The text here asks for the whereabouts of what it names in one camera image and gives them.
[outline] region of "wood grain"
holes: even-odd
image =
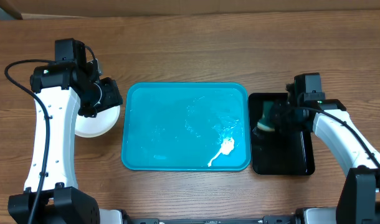
[[[45,14],[31,14],[22,13],[22,19],[76,19],[83,18],[82,16],[59,16],[59,15],[45,15]]]
[[[0,22],[0,223],[12,223],[8,196],[22,192],[34,143],[34,102],[10,84],[16,60],[54,59],[54,40],[91,46],[124,99],[137,82],[237,82],[281,92],[295,75],[320,72],[328,98],[347,106],[380,151],[380,11],[290,12],[212,16],[114,17]],[[29,87],[37,64],[13,68]],[[247,218],[300,207],[335,206],[344,174],[313,138],[310,177],[242,172],[134,172],[120,159],[125,107],[111,131],[76,138],[79,189],[102,208],[132,217]]]
[[[0,0],[0,4],[3,9],[13,7],[15,13],[83,17],[380,9],[380,0],[104,0],[102,4],[89,0]]]

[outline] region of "white plastic casing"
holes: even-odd
[[[62,90],[61,87],[42,89],[37,96],[45,104],[50,119],[50,146],[47,158],[47,177],[42,190],[55,188],[55,184],[62,182],[64,187],[78,188],[74,170],[74,139],[75,121],[80,107],[80,98],[72,89]],[[36,192],[39,184],[39,173],[45,149],[46,124],[40,105],[36,103],[36,131],[34,155],[31,169],[24,185],[31,192]]]
[[[348,112],[341,110],[325,110],[339,118],[356,131],[370,151],[374,154],[380,163],[380,153],[364,138],[359,130],[354,126]],[[335,159],[340,164],[345,176],[348,175],[350,168],[356,168],[364,165],[368,168],[377,168],[374,162],[369,158],[366,151],[362,148],[353,134],[339,122],[330,117],[317,113],[313,120],[313,132],[319,137],[334,154]]]
[[[100,209],[100,224],[122,224],[122,213],[118,210]]]

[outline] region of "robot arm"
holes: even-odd
[[[115,81],[99,79],[99,64],[91,49],[93,60],[86,61],[85,48],[88,47],[74,39],[56,40],[55,62],[48,61],[48,65],[35,68],[31,75],[31,89],[49,115],[49,156],[43,186],[38,190],[45,150],[46,113],[36,102],[31,169],[24,193],[9,197],[8,210],[17,223],[27,223],[31,219],[31,210],[36,211],[36,223],[119,224],[125,217],[121,210],[99,209],[94,198],[77,189],[74,170],[77,115],[91,119],[99,112],[123,103]],[[38,203],[35,203],[36,197],[40,199]],[[50,198],[54,199],[52,205],[48,205]]]
[[[354,126],[348,112],[341,110],[325,110],[325,112],[336,116],[342,121],[346,121],[346,123],[351,126],[351,128],[354,129],[362,138],[364,143],[380,163],[380,153],[375,150],[375,148]],[[332,118],[324,114],[317,113],[313,120],[313,132],[328,146],[344,171],[345,176],[348,175],[350,168],[357,168],[359,166],[377,169],[377,166],[369,158],[352,133]]]
[[[61,87],[43,89],[37,96],[46,105],[50,117],[50,145],[47,158],[47,177],[42,190],[52,190],[56,184],[78,188],[74,170],[75,122],[80,98],[72,89]],[[45,149],[45,120],[42,108],[36,103],[34,155],[24,190],[36,192]]]
[[[337,117],[353,129],[380,164],[380,153],[354,126],[342,103],[339,100],[326,100],[318,73],[297,75],[294,83],[287,85],[287,91],[287,103],[276,103],[270,110],[271,122],[276,130],[314,132],[328,146],[345,175],[348,175],[349,169],[359,166],[377,169],[355,135],[328,116]]]
[[[354,126],[340,101],[326,100],[318,73],[296,76],[287,91],[287,103],[276,103],[270,110],[275,129],[314,132],[346,176],[338,206],[302,209],[304,223],[380,223],[380,202],[376,202],[377,189],[380,192],[380,153]]]

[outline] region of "blue tray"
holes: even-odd
[[[122,163],[132,170],[240,171],[250,162],[247,91],[236,83],[137,83]]]

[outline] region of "black wire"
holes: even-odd
[[[292,107],[292,108],[290,108],[290,111],[291,110],[314,111],[316,113],[324,114],[327,117],[329,117],[329,118],[331,118],[331,119],[339,122],[339,124],[341,124],[342,126],[346,127],[353,134],[353,136],[358,140],[358,142],[360,143],[360,145],[362,146],[362,148],[366,151],[367,155],[370,157],[370,159],[374,162],[374,164],[377,166],[378,170],[380,171],[380,163],[378,162],[378,160],[376,159],[376,157],[374,156],[374,154],[370,151],[370,149],[367,147],[366,143],[364,143],[364,141],[357,134],[357,132],[353,128],[351,128],[345,121],[342,121],[339,118],[337,118],[336,116],[334,116],[332,114],[329,114],[329,113],[327,113],[327,112],[325,112],[323,110],[319,110],[319,109],[314,109],[314,108],[309,108],[309,107],[301,106],[301,107]]]
[[[42,171],[40,172],[39,185],[38,185],[38,189],[37,189],[37,192],[36,192],[34,204],[32,206],[31,213],[30,213],[29,218],[28,218],[28,224],[32,224],[32,222],[34,220],[34,217],[35,217],[36,210],[37,210],[37,206],[38,206],[38,203],[39,203],[40,192],[42,191],[43,183],[44,183],[45,175],[46,175],[46,164],[47,164],[47,156],[49,154],[49,142],[50,142],[50,121],[49,121],[49,114],[47,113],[46,107],[43,104],[43,102],[39,99],[39,97],[37,97],[33,92],[31,92],[30,90],[28,90],[27,88],[25,88],[24,86],[22,86],[20,83],[16,82],[13,78],[11,78],[10,75],[9,75],[9,72],[8,72],[9,69],[11,67],[15,66],[15,65],[18,65],[18,64],[21,64],[21,63],[29,63],[29,62],[54,63],[54,61],[51,61],[51,60],[42,60],[42,59],[21,60],[21,61],[18,61],[18,62],[13,62],[10,65],[8,65],[4,69],[4,75],[6,76],[6,78],[11,83],[15,84],[20,89],[22,89],[26,93],[28,93],[31,97],[33,97],[36,100],[36,102],[38,102],[38,104],[42,108],[43,113],[45,114],[46,140],[45,140],[45,151],[44,151],[43,162],[42,162]]]
[[[92,49],[87,45],[85,45],[85,48],[88,49],[88,51],[92,54],[93,60],[96,60],[95,53],[93,53]]]

